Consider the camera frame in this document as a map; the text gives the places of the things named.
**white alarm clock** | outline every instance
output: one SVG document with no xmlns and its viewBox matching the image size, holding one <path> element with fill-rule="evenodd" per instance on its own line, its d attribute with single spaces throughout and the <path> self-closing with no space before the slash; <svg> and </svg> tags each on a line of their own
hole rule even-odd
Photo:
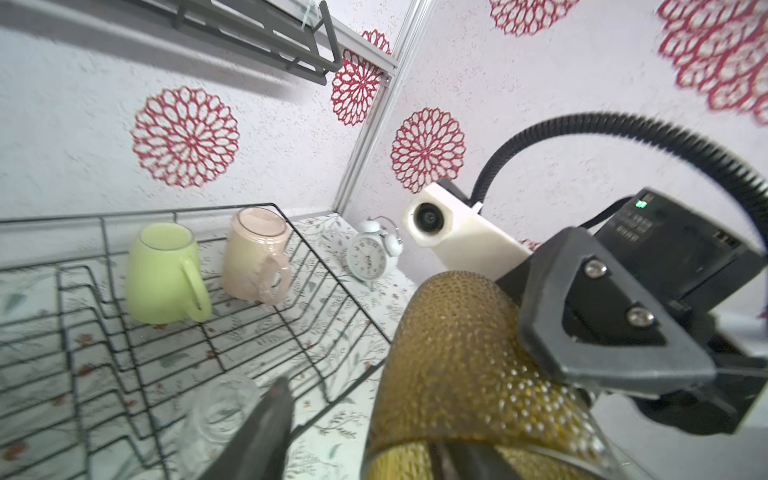
<svg viewBox="0 0 768 480">
<path fill-rule="evenodd" d="M 377 220 L 388 220 L 395 227 L 392 235 Z M 352 239 L 346 251 L 349 271 L 357 278 L 372 282 L 389 275 L 397 266 L 402 253 L 400 230 L 387 217 L 369 218 L 360 224 L 360 233 Z"/>
</svg>

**white textured wall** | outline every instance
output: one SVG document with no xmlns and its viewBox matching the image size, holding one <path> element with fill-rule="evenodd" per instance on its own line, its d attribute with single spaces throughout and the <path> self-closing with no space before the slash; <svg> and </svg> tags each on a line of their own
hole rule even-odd
<svg viewBox="0 0 768 480">
<path fill-rule="evenodd" d="M 456 183 L 467 194 L 483 164 L 512 135 L 579 111 L 673 121 L 768 174 L 768 126 L 751 114 L 708 111 L 706 95 L 675 85 L 677 71 L 658 53 L 665 37 L 656 13 L 661 3 L 581 0 L 548 30 L 516 37 L 495 27 L 488 0 L 438 2 L 348 220 L 374 214 L 400 219 L 413 193 L 392 169 L 392 142 L 402 122 L 423 108 L 450 112 L 464 132 L 465 164 Z M 543 241 L 645 186 L 758 241 L 738 206 L 704 175 L 666 154 L 608 137 L 562 137 L 527 149 L 496 177 L 483 212 L 517 238 Z M 410 239 L 399 266 L 417 283 L 442 269 L 430 250 Z M 763 283 L 741 292 L 733 308 L 757 312 Z"/>
<path fill-rule="evenodd" d="M 331 3 L 350 28 L 377 28 L 393 44 L 409 7 Z M 290 214 L 331 208 L 359 134 L 333 113 L 333 74 L 320 86 L 170 27 L 104 18 L 115 17 L 101 2 L 0 2 L 0 217 L 257 201 Z M 147 97 L 182 86 L 218 96 L 240 132 L 234 162 L 202 187 L 154 180 L 132 151 Z"/>
</svg>

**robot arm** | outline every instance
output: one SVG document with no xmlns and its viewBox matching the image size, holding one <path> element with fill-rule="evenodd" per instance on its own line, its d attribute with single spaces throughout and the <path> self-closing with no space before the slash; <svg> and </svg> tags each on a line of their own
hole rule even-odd
<svg viewBox="0 0 768 480">
<path fill-rule="evenodd" d="M 649 418 L 686 432 L 736 431 L 768 362 L 721 336 L 710 311 L 762 271 L 761 255 L 649 189 L 594 236 L 569 227 L 534 253 L 482 218 L 481 207 L 440 180 L 403 223 L 447 268 L 494 280 L 521 307 L 518 339 L 548 375 L 628 395 Z"/>
</svg>

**wall shelf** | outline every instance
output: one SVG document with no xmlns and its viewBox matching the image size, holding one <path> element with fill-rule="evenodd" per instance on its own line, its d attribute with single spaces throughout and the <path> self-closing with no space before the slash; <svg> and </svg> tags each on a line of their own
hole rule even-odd
<svg viewBox="0 0 768 480">
<path fill-rule="evenodd" d="M 134 7 L 134 13 L 163 17 L 168 25 L 213 45 L 235 51 L 317 84 L 342 64 L 336 30 L 323 1 L 320 17 L 301 23 L 264 0 L 111 0 Z M 316 33 L 324 27 L 333 59 L 318 51 Z"/>
</svg>

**black wire dish rack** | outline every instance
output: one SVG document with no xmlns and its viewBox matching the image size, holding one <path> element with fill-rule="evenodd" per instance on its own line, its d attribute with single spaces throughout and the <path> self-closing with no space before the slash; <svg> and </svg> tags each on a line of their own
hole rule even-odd
<svg viewBox="0 0 768 480">
<path fill-rule="evenodd" d="M 278 306 L 220 287 L 229 220 L 269 208 L 292 230 Z M 154 221 L 189 227 L 214 304 L 205 323 L 151 326 L 124 311 L 127 247 Z M 197 389 L 238 372 L 290 378 L 291 441 L 382 364 L 390 338 L 274 204 L 0 220 L 0 479 L 177 478 L 175 435 Z"/>
</svg>

